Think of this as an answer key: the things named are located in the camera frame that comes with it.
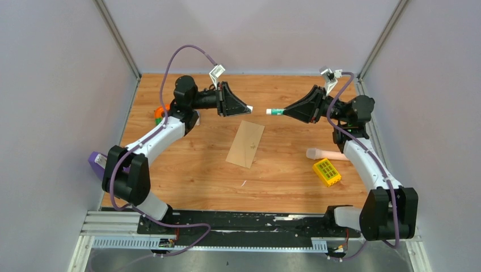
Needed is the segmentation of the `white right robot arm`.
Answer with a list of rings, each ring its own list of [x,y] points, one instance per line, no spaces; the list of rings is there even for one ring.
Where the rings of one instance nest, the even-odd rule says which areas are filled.
[[[283,114],[304,123],[326,118],[333,126],[333,142],[353,164],[368,190],[361,209],[330,206],[324,229],[339,236],[346,228],[361,232],[368,241],[411,239],[415,235],[419,196],[402,185],[373,150],[366,131],[375,101],[359,95],[348,102],[327,94],[314,85],[310,92],[287,106]]]

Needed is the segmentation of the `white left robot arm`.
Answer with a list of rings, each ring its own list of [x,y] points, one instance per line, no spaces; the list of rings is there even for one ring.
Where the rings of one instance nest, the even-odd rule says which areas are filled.
[[[253,107],[233,94],[227,82],[199,91],[193,77],[183,75],[175,82],[174,98],[167,117],[139,140],[113,146],[107,154],[102,189],[150,216],[152,227],[169,233],[174,219],[170,206],[151,191],[150,165],[171,144],[186,136],[196,125],[200,109],[216,109],[221,117],[250,114]]]

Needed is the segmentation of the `tan paper envelope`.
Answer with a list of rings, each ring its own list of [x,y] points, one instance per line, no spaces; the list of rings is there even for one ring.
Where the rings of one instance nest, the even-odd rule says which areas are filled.
[[[265,126],[242,121],[234,137],[226,161],[240,167],[251,168]]]

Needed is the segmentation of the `white green glue stick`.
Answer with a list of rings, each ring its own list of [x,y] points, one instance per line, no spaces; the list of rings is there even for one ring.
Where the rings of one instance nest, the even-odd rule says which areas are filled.
[[[284,114],[285,109],[278,109],[278,108],[268,108],[266,109],[267,115],[279,116]]]

